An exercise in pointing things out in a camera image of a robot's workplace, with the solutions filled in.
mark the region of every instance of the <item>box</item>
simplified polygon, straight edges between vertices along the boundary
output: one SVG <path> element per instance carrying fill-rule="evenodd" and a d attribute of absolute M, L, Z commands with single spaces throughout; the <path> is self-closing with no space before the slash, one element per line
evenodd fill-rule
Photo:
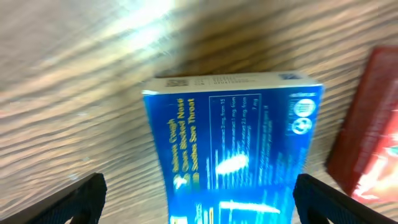
<path fill-rule="evenodd" d="M 377 47 L 327 169 L 360 202 L 398 201 L 398 47 Z"/>
<path fill-rule="evenodd" d="M 322 93 L 321 84 L 299 72 L 163 78 L 148 83 L 144 101 L 170 217 L 181 213 L 176 205 L 183 199 L 178 198 L 190 197 L 193 206 L 207 203 L 201 202 L 204 195 L 214 198 L 212 194 L 230 190 L 239 192 L 231 193 L 229 200 L 234 200 L 234 194 L 242 192 L 262 198 L 263 193 L 256 192 L 276 186 L 292 189 L 310 147 Z M 287 223 L 294 204 L 290 193 L 288 198 L 266 193 L 281 201 L 275 204 L 290 214 L 280 219 Z M 188 209 L 192 208 L 187 202 L 182 213 Z"/>

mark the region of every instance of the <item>white rectangular outline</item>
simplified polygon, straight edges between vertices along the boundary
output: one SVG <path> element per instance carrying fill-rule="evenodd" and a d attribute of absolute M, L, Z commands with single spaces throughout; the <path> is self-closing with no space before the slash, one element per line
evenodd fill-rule
<path fill-rule="evenodd" d="M 211 160 L 211 188 L 213 189 L 213 148 L 212 148 L 212 141 L 211 141 L 211 105 L 210 105 L 210 98 L 211 97 L 222 97 L 222 96 L 249 96 L 249 95 L 259 95 L 259 119 L 257 122 L 257 155 L 259 154 L 259 138 L 260 138 L 260 120 L 261 120 L 261 96 L 262 93 L 250 93 L 250 94 L 235 94 L 235 95 L 220 95 L 220 96 L 209 96 L 209 124 L 210 124 L 210 160 Z M 256 156 L 256 166 L 258 167 L 258 156 Z M 255 169 L 254 180 L 257 180 L 257 169 Z"/>

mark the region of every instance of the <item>white circular logo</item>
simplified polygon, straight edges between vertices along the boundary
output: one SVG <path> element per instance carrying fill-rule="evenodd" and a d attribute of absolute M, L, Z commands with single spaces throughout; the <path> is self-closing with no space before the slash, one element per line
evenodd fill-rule
<path fill-rule="evenodd" d="M 305 134 L 312 128 L 312 121 L 308 118 L 299 118 L 292 124 L 292 131 L 296 134 Z"/>
<path fill-rule="evenodd" d="M 315 102 L 310 99 L 299 100 L 294 105 L 294 113 L 300 117 L 310 116 L 315 111 Z"/>

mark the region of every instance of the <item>wood grain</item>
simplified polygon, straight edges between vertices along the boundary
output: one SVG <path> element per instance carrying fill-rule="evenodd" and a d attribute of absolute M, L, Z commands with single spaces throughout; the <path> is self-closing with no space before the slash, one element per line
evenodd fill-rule
<path fill-rule="evenodd" d="M 377 44 L 398 44 L 396 0 L 0 0 L 0 218 L 102 172 L 100 223 L 167 223 L 152 77 L 309 73 L 327 89 L 306 168 L 337 187 L 323 163 Z"/>

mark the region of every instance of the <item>blue box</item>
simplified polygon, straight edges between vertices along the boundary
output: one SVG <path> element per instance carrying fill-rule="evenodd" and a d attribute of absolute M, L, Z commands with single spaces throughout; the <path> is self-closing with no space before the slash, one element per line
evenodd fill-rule
<path fill-rule="evenodd" d="M 233 205 L 257 208 L 254 204 L 260 205 L 266 192 L 269 202 L 283 207 L 273 207 L 282 209 L 278 216 L 283 218 L 276 223 L 290 223 L 291 193 L 310 147 L 322 93 L 321 84 L 291 71 L 148 83 L 144 101 L 164 174 L 170 222 L 258 223 L 265 216 L 258 215 L 264 213 L 260 210 L 249 212 L 257 218 L 238 212 L 226 221 L 214 212 L 212 222 L 209 216 L 201 222 L 192 219 L 192 211 L 198 205 L 218 209 L 218 198 L 235 202 L 242 194 L 251 201 Z"/>

